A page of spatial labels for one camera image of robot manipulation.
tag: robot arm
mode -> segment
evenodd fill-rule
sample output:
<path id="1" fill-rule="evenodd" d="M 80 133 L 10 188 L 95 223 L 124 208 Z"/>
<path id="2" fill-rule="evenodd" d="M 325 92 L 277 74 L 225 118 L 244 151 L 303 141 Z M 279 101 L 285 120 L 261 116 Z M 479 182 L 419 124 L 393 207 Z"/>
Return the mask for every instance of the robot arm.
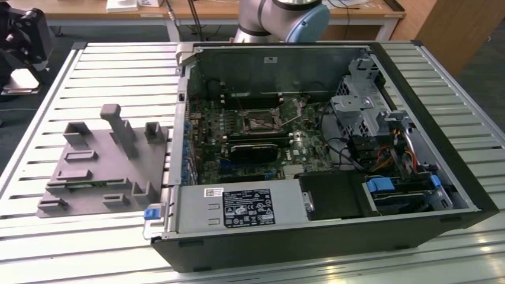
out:
<path id="1" fill-rule="evenodd" d="M 236 43 L 313 42 L 331 20 L 323 0 L 241 0 Z"/>

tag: motherboard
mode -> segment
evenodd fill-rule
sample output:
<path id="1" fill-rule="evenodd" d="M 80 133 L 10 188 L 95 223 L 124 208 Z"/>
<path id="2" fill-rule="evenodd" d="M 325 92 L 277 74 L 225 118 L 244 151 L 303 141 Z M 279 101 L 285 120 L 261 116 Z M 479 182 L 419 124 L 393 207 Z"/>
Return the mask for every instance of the motherboard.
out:
<path id="1" fill-rule="evenodd" d="M 335 168 L 307 94 L 228 92 L 189 103 L 199 184 L 293 179 Z"/>

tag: gray floor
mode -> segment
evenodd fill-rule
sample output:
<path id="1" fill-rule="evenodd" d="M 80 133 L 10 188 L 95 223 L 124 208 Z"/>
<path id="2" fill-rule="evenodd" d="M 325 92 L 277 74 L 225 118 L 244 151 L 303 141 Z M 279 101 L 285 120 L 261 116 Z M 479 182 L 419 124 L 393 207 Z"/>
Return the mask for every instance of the gray floor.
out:
<path id="1" fill-rule="evenodd" d="M 236 27 L 223 26 L 216 33 L 216 26 L 204 28 L 205 36 L 211 40 L 228 40 L 233 36 Z M 54 38 L 55 50 L 50 60 L 50 82 L 55 78 L 66 60 L 71 46 L 76 41 L 88 42 L 153 42 L 167 41 L 164 27 L 67 27 L 64 36 Z M 197 41 L 191 30 L 181 28 L 183 40 Z M 471 93 L 491 118 L 505 130 L 505 22 L 497 28 L 492 40 L 484 44 L 472 62 L 468 64 L 459 81 Z M 11 102 L 0 102 L 0 110 L 30 108 L 36 109 L 44 99 L 46 92 L 28 95 Z M 31 123 L 35 111 L 0 111 L 3 125 L 0 127 L 0 173 L 6 168 L 18 143 Z"/>

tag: power supply label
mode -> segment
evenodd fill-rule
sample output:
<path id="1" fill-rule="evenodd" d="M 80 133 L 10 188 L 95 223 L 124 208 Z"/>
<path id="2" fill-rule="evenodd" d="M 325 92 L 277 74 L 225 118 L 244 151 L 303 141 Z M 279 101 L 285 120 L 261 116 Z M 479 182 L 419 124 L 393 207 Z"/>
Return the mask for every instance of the power supply label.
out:
<path id="1" fill-rule="evenodd" d="M 275 224 L 271 190 L 223 192 L 223 212 L 227 228 Z"/>

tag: slotted metal table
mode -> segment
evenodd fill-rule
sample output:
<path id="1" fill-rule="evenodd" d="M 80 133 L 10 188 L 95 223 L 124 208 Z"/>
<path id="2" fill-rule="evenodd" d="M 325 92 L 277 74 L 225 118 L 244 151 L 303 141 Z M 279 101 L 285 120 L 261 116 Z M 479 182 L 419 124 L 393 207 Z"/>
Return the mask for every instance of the slotted metal table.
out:
<path id="1" fill-rule="evenodd" d="M 423 46 L 383 46 L 505 209 L 504 133 Z M 147 121 L 172 126 L 175 48 L 176 43 L 90 43 L 71 51 L 0 177 L 2 283 L 495 283 L 505 277 L 505 212 L 409 250 L 185 274 L 143 238 L 143 212 L 39 219 L 70 121 L 108 128 L 100 108 L 119 103 L 134 127 Z"/>

